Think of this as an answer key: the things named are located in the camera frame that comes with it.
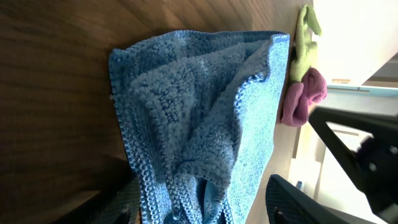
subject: wooden table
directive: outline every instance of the wooden table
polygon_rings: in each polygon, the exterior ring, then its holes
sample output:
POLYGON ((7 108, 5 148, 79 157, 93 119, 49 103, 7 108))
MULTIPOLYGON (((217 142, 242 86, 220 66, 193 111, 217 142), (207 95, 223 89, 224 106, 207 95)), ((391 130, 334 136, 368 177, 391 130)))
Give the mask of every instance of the wooden table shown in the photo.
POLYGON ((0 223, 52 221, 126 168, 111 49, 176 29, 281 30, 292 43, 309 1, 1 1, 0 223))

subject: green cloth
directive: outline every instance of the green cloth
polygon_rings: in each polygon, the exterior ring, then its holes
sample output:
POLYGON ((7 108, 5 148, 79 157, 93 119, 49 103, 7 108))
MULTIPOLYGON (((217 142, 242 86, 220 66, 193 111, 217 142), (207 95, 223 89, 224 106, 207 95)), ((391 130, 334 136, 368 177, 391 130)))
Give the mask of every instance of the green cloth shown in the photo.
POLYGON ((307 32, 308 28, 316 35, 322 35, 322 30, 313 7, 304 5, 300 10, 297 22, 295 38, 296 57, 293 58, 292 65, 290 66, 290 83, 302 82, 305 73, 318 57, 318 45, 316 42, 311 41, 311 36, 307 32))

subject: blue towel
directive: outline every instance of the blue towel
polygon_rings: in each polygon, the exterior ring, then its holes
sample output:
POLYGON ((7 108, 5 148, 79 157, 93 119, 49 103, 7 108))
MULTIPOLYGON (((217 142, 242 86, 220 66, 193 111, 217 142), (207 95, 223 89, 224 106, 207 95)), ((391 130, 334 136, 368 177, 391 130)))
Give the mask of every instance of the blue towel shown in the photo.
POLYGON ((113 50, 143 223, 245 222, 272 154, 288 50, 281 32, 189 30, 113 50))

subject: maroon cloth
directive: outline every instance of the maroon cloth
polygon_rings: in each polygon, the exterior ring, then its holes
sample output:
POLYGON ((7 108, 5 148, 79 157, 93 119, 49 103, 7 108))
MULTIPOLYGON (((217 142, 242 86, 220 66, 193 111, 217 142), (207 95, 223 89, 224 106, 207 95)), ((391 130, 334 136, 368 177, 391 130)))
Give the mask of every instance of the maroon cloth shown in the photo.
POLYGON ((308 107, 326 98, 327 84, 315 68, 310 68, 302 83, 289 86, 284 101, 283 115, 280 122, 293 127, 300 127, 308 121, 308 107))

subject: terry cloth fabric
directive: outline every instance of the terry cloth fabric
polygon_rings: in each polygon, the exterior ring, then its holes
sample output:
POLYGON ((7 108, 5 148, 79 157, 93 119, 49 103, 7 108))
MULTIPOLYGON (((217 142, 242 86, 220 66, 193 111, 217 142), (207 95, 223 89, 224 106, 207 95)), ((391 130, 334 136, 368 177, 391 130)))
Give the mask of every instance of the terry cloth fabric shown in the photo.
POLYGON ((190 30, 113 50, 143 223, 245 222, 272 154, 288 51, 281 32, 190 30))
POLYGON ((328 94, 327 84, 315 68, 308 69, 303 83, 289 86, 284 100, 281 122, 293 127, 300 127, 308 121, 308 107, 319 103, 328 94))
POLYGON ((317 16, 311 5, 304 5, 298 16, 296 36, 295 36, 295 55, 290 66, 290 83, 302 82, 302 78, 308 69, 313 65, 318 57, 318 45, 311 41, 311 36, 307 28, 316 35, 322 35, 321 27, 317 21, 317 16))

